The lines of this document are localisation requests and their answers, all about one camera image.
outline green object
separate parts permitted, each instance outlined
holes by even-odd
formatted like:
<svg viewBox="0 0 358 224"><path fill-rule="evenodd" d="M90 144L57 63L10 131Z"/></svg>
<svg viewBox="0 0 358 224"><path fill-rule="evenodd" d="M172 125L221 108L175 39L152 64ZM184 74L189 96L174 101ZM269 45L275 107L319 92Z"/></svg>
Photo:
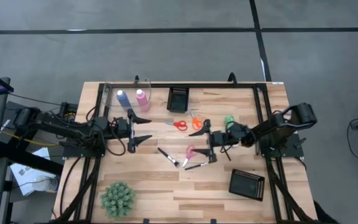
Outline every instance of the green object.
<svg viewBox="0 0 358 224"><path fill-rule="evenodd" d="M230 128L232 125L233 125L233 123L230 123L230 124L228 124L228 122L231 122L231 121L234 121L234 117L233 116L226 116L226 117L224 117L224 126L226 127L226 128Z"/></svg>
<svg viewBox="0 0 358 224"><path fill-rule="evenodd" d="M106 193L100 196L102 208L109 218L120 219L130 214L134 208L134 191L127 183L120 181L106 187Z"/></svg>

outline wooden tabletop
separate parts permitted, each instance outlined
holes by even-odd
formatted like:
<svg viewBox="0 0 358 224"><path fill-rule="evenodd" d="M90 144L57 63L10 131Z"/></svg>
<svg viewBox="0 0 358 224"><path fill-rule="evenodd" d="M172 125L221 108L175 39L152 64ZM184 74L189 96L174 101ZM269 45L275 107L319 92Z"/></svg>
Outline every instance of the wooden tabletop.
<svg viewBox="0 0 358 224"><path fill-rule="evenodd" d="M84 83L76 121L85 122L86 113L94 106L98 90L98 82ZM267 83L268 95L272 110L282 110L288 106L287 94L283 84ZM176 168L168 161L157 147L162 148L175 160L183 162L185 151L189 145L206 147L206 135L189 137L195 132L191 127L191 116L171 113L167 110L168 88L151 90L149 112L135 111L141 118L151 119L149 124L135 126L135 135L152 134L153 137L143 142L136 154L125 153L117 157L106 151L101 160L96 188L96 198L92 215L93 223L117 222L105 215L101 208L100 195L110 184L123 180L135 190L135 208L129 217L119 220L120 223L140 223L144 218L152 223L209 223L217 219L218 223L275 223L269 178L263 157L255 155L255 147L235 147L229 151L232 161L215 148L218 161L192 170ZM233 115L237 122L247 124L250 128L258 125L254 94L247 88L190 88L188 109L199 119L210 119L212 131L224 131L224 117ZM267 118L264 102L261 101L264 119ZM113 108L109 120L126 113L121 107ZM188 123L187 131L179 131L176 127L165 124L165 121L181 121ZM117 140L108 141L109 147L121 152L122 146ZM75 158L65 162L61 182ZM187 166L208 161L202 155L193 157ZM84 159L81 159L67 182L63 199L65 209L78 192ZM311 218L316 218L305 168L297 160L283 159L288 189L299 206ZM264 176L266 179L263 202L251 200L228 192L232 169L239 169ZM58 215L62 184L59 186L54 212ZM282 217L286 218L285 207L280 191L277 189ZM81 217L85 217L88 205L88 193L84 197Z"/></svg>

